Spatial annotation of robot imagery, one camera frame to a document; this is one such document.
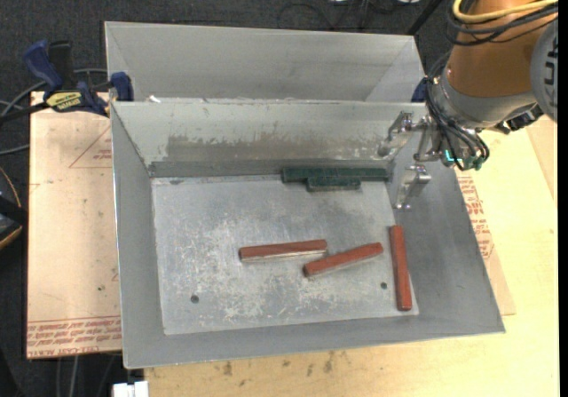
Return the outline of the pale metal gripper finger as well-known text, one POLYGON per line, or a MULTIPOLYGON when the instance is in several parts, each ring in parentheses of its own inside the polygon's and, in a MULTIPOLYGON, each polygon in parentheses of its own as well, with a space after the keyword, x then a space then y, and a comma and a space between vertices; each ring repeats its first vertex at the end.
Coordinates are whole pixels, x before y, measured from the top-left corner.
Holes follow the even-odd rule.
POLYGON ((412 112, 402 111, 391 124, 386 137, 381 141, 377 154, 379 156, 395 156, 419 130, 419 124, 414 122, 412 112))
POLYGON ((411 199, 418 196, 430 181, 431 175, 424 165, 415 163, 407 166, 398 183, 393 207, 396 210, 409 210, 411 199))

